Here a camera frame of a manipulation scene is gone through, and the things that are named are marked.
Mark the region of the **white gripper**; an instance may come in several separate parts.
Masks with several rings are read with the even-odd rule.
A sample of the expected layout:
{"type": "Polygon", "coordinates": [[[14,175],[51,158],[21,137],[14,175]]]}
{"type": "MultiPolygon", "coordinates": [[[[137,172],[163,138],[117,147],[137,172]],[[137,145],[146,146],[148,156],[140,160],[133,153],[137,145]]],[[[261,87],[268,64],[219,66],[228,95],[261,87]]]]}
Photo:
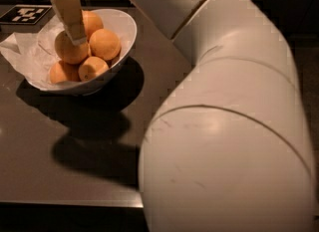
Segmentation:
{"type": "Polygon", "coordinates": [[[72,44],[78,46],[85,43],[87,36],[83,23],[81,0],[51,0],[51,3],[72,44]]]}

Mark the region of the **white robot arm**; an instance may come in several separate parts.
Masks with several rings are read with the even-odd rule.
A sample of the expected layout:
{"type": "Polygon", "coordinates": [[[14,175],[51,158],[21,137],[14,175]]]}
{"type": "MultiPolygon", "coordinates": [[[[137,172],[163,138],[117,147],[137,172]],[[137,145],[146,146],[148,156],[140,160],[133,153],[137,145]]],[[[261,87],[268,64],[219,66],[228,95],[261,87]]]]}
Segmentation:
{"type": "Polygon", "coordinates": [[[191,63],[153,117],[150,232],[313,232],[315,163],[285,38],[250,0],[130,0],[191,63]]]}

